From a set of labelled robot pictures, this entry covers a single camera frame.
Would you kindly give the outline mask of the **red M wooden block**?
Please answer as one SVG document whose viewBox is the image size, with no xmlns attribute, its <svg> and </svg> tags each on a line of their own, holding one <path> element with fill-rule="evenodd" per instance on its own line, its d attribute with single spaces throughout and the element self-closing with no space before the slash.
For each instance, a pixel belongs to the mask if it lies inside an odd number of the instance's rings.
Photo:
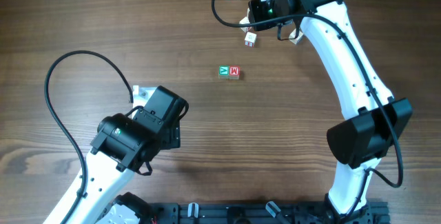
<svg viewBox="0 0 441 224">
<path fill-rule="evenodd" d="M 239 66 L 230 66 L 229 67 L 229 79 L 237 79 L 240 78 L 240 67 Z"/>
</svg>

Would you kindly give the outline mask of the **carrot picture wooden block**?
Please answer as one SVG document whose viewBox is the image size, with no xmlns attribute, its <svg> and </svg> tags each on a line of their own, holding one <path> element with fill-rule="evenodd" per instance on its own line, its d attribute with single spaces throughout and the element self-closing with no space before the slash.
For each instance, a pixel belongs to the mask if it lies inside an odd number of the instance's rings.
<svg viewBox="0 0 441 224">
<path fill-rule="evenodd" d="M 248 17 L 244 17 L 243 19 L 241 19 L 241 20 L 239 21 L 239 24 L 240 24 L 240 25 L 245 25 L 245 24 L 247 24 L 246 27 L 241 27 L 241 28 L 240 28 L 244 33 L 247 33 L 247 32 L 250 31 L 251 28 L 252 28 L 251 26 L 249 26 L 249 19 L 248 19 Z"/>
</svg>

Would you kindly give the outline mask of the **green V wooden block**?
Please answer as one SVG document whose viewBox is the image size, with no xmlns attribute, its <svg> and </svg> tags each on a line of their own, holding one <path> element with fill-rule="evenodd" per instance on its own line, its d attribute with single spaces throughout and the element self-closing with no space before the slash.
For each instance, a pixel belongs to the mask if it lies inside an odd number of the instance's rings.
<svg viewBox="0 0 441 224">
<path fill-rule="evenodd" d="M 229 78 L 229 66 L 221 65 L 218 68 L 218 78 L 219 79 L 228 79 Z"/>
</svg>

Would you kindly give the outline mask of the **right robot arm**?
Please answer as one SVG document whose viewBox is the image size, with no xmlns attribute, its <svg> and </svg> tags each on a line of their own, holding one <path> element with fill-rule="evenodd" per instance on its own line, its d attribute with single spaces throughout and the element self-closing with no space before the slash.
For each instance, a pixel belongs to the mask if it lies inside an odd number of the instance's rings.
<svg viewBox="0 0 441 224">
<path fill-rule="evenodd" d="M 351 26 L 344 0 L 253 0 L 249 20 L 255 30 L 296 26 L 316 49 L 334 85 L 343 122 L 327 131 L 337 160 L 327 194 L 333 220 L 346 223 L 365 215 L 366 193 L 377 165 L 408 123 L 412 108 L 397 100 L 372 68 Z"/>
</svg>

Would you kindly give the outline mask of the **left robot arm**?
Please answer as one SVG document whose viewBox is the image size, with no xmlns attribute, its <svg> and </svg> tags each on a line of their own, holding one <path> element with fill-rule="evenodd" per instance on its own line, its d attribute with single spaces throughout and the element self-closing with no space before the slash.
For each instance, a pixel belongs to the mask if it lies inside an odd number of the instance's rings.
<svg viewBox="0 0 441 224">
<path fill-rule="evenodd" d="M 158 86 L 141 97 L 126 114 L 105 117 L 92 139 L 91 149 L 81 155 L 81 170 L 46 218 L 46 223 L 100 223 L 111 221 L 105 208 L 161 150 L 180 146 L 181 119 L 188 102 Z"/>
</svg>

